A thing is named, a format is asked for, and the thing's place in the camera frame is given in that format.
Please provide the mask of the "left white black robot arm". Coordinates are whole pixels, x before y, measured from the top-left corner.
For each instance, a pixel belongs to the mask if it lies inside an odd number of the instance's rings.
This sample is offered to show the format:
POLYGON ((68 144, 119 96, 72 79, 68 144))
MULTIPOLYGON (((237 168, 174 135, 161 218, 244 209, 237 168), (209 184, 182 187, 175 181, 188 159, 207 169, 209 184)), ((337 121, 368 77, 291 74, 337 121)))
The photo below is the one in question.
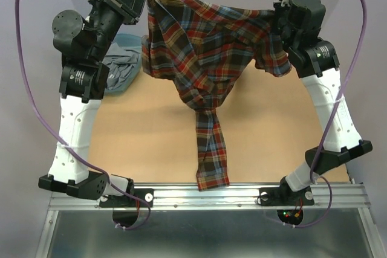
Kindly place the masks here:
POLYGON ((52 22, 53 45, 62 55, 61 119, 53 163, 38 186, 80 199, 113 196, 127 206, 134 201, 133 180, 110 176, 87 158, 109 75, 103 59, 120 27, 138 22, 146 0, 88 2, 92 9, 87 18, 75 10, 64 10, 52 22))

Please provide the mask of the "plaid long sleeve shirt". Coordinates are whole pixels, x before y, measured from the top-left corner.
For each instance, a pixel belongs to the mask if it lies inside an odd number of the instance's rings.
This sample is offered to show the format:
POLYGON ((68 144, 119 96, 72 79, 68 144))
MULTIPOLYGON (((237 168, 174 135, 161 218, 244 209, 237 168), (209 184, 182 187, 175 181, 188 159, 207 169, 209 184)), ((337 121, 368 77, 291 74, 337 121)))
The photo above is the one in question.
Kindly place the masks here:
POLYGON ((273 10, 248 10, 200 0, 146 0, 143 71, 170 80, 196 118, 201 191, 229 185, 227 149, 216 110, 249 63, 275 77, 291 71, 272 33, 273 10))

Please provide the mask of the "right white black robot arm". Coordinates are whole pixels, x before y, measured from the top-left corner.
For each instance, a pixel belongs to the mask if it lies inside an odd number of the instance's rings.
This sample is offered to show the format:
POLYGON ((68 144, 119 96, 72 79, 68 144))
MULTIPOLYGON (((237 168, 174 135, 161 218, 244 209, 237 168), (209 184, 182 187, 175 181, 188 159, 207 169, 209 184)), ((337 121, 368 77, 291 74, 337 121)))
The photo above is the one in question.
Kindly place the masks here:
POLYGON ((283 177, 269 196, 291 204, 318 177, 372 151, 358 133, 343 93, 339 60, 332 43, 319 37, 326 8, 321 0, 279 0, 274 4, 275 27, 284 51, 307 89, 323 136, 305 153, 305 161, 283 177))

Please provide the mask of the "aluminium front rail frame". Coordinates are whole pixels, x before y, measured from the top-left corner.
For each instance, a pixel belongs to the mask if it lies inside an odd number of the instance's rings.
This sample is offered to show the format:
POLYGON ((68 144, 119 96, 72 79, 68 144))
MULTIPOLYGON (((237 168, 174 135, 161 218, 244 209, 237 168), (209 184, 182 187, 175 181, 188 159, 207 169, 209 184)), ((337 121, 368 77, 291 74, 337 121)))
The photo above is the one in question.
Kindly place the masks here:
POLYGON ((38 257, 385 257, 361 184, 318 184, 297 229, 281 225, 258 195, 266 183, 199 192, 193 184, 151 183, 152 213, 133 231, 116 229, 114 209, 55 193, 38 257))

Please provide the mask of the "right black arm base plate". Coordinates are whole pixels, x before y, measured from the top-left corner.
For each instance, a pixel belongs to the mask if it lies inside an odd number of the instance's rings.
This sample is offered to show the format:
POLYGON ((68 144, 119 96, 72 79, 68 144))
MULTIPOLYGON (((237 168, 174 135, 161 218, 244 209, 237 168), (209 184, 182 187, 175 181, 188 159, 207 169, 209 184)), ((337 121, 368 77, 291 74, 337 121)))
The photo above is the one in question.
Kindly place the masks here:
POLYGON ((264 187, 259 189, 259 204, 263 207, 292 207, 296 205, 314 205, 311 188, 293 192, 280 187, 264 187))

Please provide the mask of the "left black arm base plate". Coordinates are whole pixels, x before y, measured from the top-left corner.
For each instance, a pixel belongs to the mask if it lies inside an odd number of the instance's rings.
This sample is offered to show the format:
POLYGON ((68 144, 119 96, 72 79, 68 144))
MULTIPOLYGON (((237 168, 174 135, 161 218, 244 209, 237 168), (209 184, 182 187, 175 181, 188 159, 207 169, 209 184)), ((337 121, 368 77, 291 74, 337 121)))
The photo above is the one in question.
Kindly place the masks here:
MULTIPOLYGON (((134 196, 146 201, 151 207, 154 200, 154 189, 143 188, 135 189, 134 196)), ((100 208, 135 208, 137 200, 127 196, 107 196, 101 197, 99 201, 100 208)))

